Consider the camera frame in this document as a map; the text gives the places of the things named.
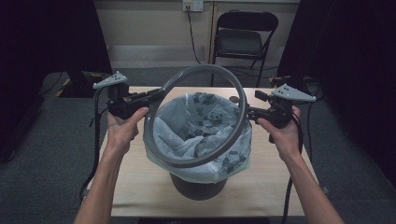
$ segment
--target person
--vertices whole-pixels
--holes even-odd
[[[107,145],[102,153],[90,191],[78,210],[74,223],[110,223],[114,189],[125,153],[139,134],[137,122],[148,113],[147,107],[138,109],[126,119],[107,113]]]
[[[149,111],[143,107],[129,119],[122,120],[107,115],[107,145],[99,162],[92,186],[84,203],[79,208],[75,224],[110,223],[114,189],[120,165],[130,142],[138,135],[137,122]],[[300,110],[293,107],[298,117]],[[294,122],[284,129],[275,128],[268,120],[258,123],[270,133],[275,141],[280,159],[286,163],[291,179],[300,198],[308,223],[344,223],[309,171],[299,152],[298,130]]]
[[[296,106],[292,110],[295,116],[300,116]],[[285,128],[278,129],[266,119],[257,121],[273,136],[279,157],[288,167],[308,223],[344,223],[300,154],[297,125],[291,121]]]

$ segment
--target metal ring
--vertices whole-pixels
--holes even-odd
[[[145,129],[144,129],[143,139],[146,144],[146,150],[149,150],[149,152],[154,157],[156,157],[156,159],[158,159],[158,161],[161,162],[163,165],[176,167],[176,168],[191,168],[211,162],[220,155],[222,155],[224,152],[226,152],[234,144],[234,142],[236,141],[236,139],[239,137],[239,135],[244,129],[244,125],[246,124],[245,122],[247,118],[247,111],[248,111],[248,102],[245,95],[245,91],[241,83],[237,79],[237,77],[229,70],[223,67],[214,64],[204,64],[204,65],[197,65],[186,68],[175,74],[173,77],[171,77],[161,87],[161,90],[164,91],[164,95],[166,96],[169,93],[169,91],[171,91],[178,83],[180,83],[185,78],[194,77],[196,75],[203,73],[208,73],[210,76],[212,74],[221,75],[227,78],[227,80],[230,81],[238,91],[239,99],[240,99],[239,102],[240,113],[238,113],[236,126],[233,129],[233,132],[219,145],[217,149],[205,154],[204,156],[190,160],[171,159],[164,156],[161,153],[161,151],[158,149],[157,145],[155,144],[154,135],[153,135],[154,119],[156,117],[157,111],[162,101],[151,104],[149,106],[149,111],[145,119]]]

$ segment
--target white wall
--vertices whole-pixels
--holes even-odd
[[[181,1],[95,1],[99,20],[109,46],[161,46],[191,50],[188,15]],[[296,3],[204,3],[204,12],[191,13],[195,48],[209,51],[211,18],[230,9],[253,9],[274,13],[279,26],[267,56],[268,64],[278,64],[289,36]]]

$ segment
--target cable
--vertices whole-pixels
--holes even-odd
[[[61,74],[59,75],[58,79],[56,79],[56,81],[52,84],[52,86],[50,86],[46,91],[43,91],[42,93],[39,93],[39,96],[43,96],[44,94],[46,94],[47,92],[49,92],[50,90],[52,90],[52,88],[56,85],[56,83],[59,82],[59,80],[61,80],[62,75],[64,74],[64,72],[61,72]]]
[[[93,119],[95,121],[94,161],[93,161],[93,167],[92,167],[90,175],[85,180],[84,184],[81,186],[81,189],[79,190],[80,203],[82,203],[82,201],[84,200],[84,192],[87,189],[88,184],[93,179],[93,176],[95,175],[96,169],[97,169],[98,164],[99,164],[99,156],[100,156],[99,155],[100,154],[100,119],[102,117],[102,114],[106,111],[106,110],[104,110],[101,113],[98,112],[98,110],[99,110],[98,109],[98,107],[99,107],[99,95],[100,95],[100,93],[102,92],[103,89],[104,88],[99,89],[99,91],[97,91],[95,93],[95,96],[94,96],[94,117],[93,117]]]
[[[318,93],[319,93],[319,90],[321,89],[321,87],[320,87],[320,85],[318,84],[318,87],[317,87],[317,92],[315,92],[315,97],[318,97]],[[308,107],[308,112],[307,112],[307,116],[306,116],[306,129],[307,129],[307,134],[308,134],[308,147],[309,147],[309,156],[308,156],[308,158],[309,158],[309,161],[312,163],[313,162],[313,148],[312,148],[312,139],[311,139],[311,125],[310,125],[310,122],[309,122],[309,120],[310,120],[310,117],[311,117],[311,109],[312,109],[312,105],[314,104],[314,102],[311,102],[310,103],[310,105],[309,105],[309,107]]]
[[[293,122],[296,124],[297,129],[298,129],[298,147],[299,147],[299,151],[300,154],[303,151],[303,128],[301,127],[301,122],[299,120],[299,118],[297,117],[296,114],[293,113],[293,117],[291,118],[293,120]],[[291,192],[291,187],[293,185],[293,181],[291,179],[291,177],[289,178],[289,183],[288,183],[288,187],[286,188],[286,195],[285,195],[285,204],[283,207],[283,217],[282,217],[282,224],[286,223],[286,220],[288,219],[288,212],[289,212],[289,201],[290,201],[290,192]]]
[[[191,25],[191,17],[190,17],[190,7],[186,7],[186,9],[187,9],[187,16],[189,17],[189,22],[190,22],[190,37],[191,37],[192,51],[194,52],[195,60],[198,62],[198,64],[201,64],[195,52],[194,35],[192,34],[192,25]]]

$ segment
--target wooden table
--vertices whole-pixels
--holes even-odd
[[[151,87],[131,87],[131,92],[153,90]],[[266,108],[268,103],[254,98],[254,91],[267,93],[270,89],[245,89],[248,103]],[[226,97],[237,96],[234,88],[176,87],[164,100],[186,92],[212,92]],[[274,144],[268,142],[268,132],[252,123],[252,149],[250,167],[230,177],[222,192],[206,201],[194,201],[182,196],[174,187],[168,172],[149,161],[143,143],[143,121],[140,134],[125,155],[114,195],[114,217],[270,217],[282,216],[289,172],[279,158]],[[303,150],[308,167],[312,165]],[[303,216],[297,193],[290,195],[290,216]]]

